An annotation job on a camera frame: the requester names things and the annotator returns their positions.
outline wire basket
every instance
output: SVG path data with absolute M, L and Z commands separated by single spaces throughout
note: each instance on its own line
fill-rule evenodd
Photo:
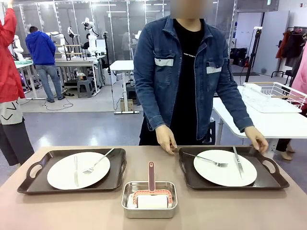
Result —
M 261 113 L 300 113 L 307 95 L 279 82 L 249 82 L 242 99 Z

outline desk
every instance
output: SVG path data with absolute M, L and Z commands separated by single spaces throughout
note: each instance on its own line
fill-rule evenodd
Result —
M 33 163 L 52 150 L 108 148 L 74 146 L 41 148 L 0 188 L 3 230 L 303 230 L 307 195 L 280 168 L 290 187 L 279 191 L 193 191 L 185 184 L 178 156 L 159 146 L 122 146 L 127 167 L 114 192 L 24 195 L 17 192 Z M 148 162 L 157 181 L 175 184 L 178 207 L 172 219 L 128 219 L 121 206 L 123 186 L 146 181 Z
M 263 136 L 267 139 L 269 143 L 267 157 L 273 157 L 278 139 L 280 138 L 307 138 L 307 118 L 305 118 L 301 114 L 261 113 L 247 103 L 246 107 L 247 112 L 252 119 L 255 127 L 263 134 Z M 213 108 L 220 116 L 216 136 L 216 145 L 221 144 L 221 136 L 224 123 L 237 137 L 247 138 L 245 133 L 240 133 L 239 129 L 235 126 L 232 116 L 227 111 L 220 98 L 213 99 Z
M 30 84 L 31 84 L 31 87 L 32 87 L 34 97 L 33 98 L 26 98 L 26 100 L 46 100 L 46 98 L 37 97 L 32 73 L 31 73 L 31 69 L 30 69 L 30 67 L 32 67 L 33 73 L 35 74 L 35 78 L 36 78 L 36 80 L 38 80 L 38 75 L 37 75 L 37 72 L 36 72 L 36 70 L 33 66 L 33 62 L 28 63 L 28 64 L 22 64 L 22 65 L 16 64 L 16 62 L 15 62 L 15 65 L 16 65 L 16 68 L 21 72 L 21 75 L 23 76 L 24 82 L 27 81 L 27 79 L 25 78 L 25 75 L 24 75 L 24 69 L 27 71 L 27 74 L 28 74 L 28 77 L 29 77 L 29 80 L 30 80 Z
M 60 74 L 60 78 L 61 81 L 64 85 L 63 82 L 63 76 L 62 76 L 62 71 L 61 71 L 61 67 L 92 67 L 93 68 L 93 75 L 94 75 L 94 83 L 95 83 L 95 93 L 93 94 L 93 96 L 96 96 L 99 92 L 100 89 L 97 87 L 97 69 L 95 68 L 95 65 L 98 64 L 99 59 L 103 58 L 105 56 L 99 56 L 99 57 L 88 57 L 86 60 L 83 60 L 83 58 L 80 57 L 72 57 L 71 60 L 66 60 L 65 58 L 56 58 L 56 66 L 59 69 L 59 74 Z M 64 71 L 64 79 L 67 81 L 67 74 L 66 71 Z
M 129 79 L 130 73 L 134 70 L 133 61 L 115 61 L 110 66 L 111 71 L 121 72 L 123 76 L 123 89 L 124 89 L 124 103 L 125 111 L 123 112 L 114 112 L 114 114 L 138 114 L 139 111 L 128 111 L 128 99 L 127 99 L 127 89 L 126 89 L 126 72 L 128 72 Z

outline knife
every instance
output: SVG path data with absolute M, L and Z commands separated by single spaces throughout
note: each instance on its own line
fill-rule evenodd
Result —
M 242 164 L 241 164 L 241 162 L 240 162 L 238 153 L 236 152 L 235 146 L 233 146 L 232 148 L 233 148 L 234 153 L 235 153 L 235 156 L 236 156 L 236 162 L 237 162 L 237 164 L 238 164 L 239 173 L 240 173 L 240 176 L 241 176 L 241 179 L 242 179 L 243 167 L 242 167 Z
M 78 159 L 75 156 L 75 185 L 79 187 L 79 179 L 78 179 Z

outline denim jacket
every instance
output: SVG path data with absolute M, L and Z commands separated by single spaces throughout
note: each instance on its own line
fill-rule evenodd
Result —
M 207 133 L 215 92 L 243 132 L 253 123 L 232 76 L 228 45 L 222 33 L 206 23 L 204 34 L 194 63 L 197 139 Z M 144 27 L 134 57 L 134 78 L 150 130 L 163 124 L 170 126 L 182 55 L 174 19 L 170 16 Z

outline gray pants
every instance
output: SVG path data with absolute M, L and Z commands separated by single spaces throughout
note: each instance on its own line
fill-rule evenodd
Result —
M 0 124 L 0 149 L 9 165 L 23 164 L 33 155 L 24 121 L 14 125 Z
M 62 86 L 59 80 L 56 66 L 42 66 L 42 65 L 35 65 L 35 66 L 40 76 L 40 79 L 42 80 L 42 85 L 44 87 L 47 98 L 50 100 L 54 100 L 54 96 L 50 89 L 48 81 L 48 74 L 49 74 L 54 84 L 54 88 L 56 89 L 57 97 L 58 99 L 61 99 L 63 97 L 61 93 Z

